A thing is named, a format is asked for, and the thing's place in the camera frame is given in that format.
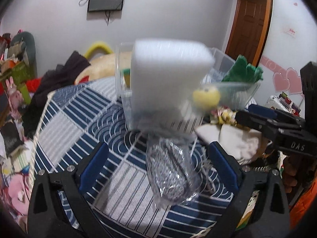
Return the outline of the person's right hand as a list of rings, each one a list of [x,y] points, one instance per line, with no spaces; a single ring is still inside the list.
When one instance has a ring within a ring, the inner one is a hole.
[[[283,161],[282,182],[286,193],[290,193],[297,185],[296,174],[300,163],[299,155],[286,156]]]

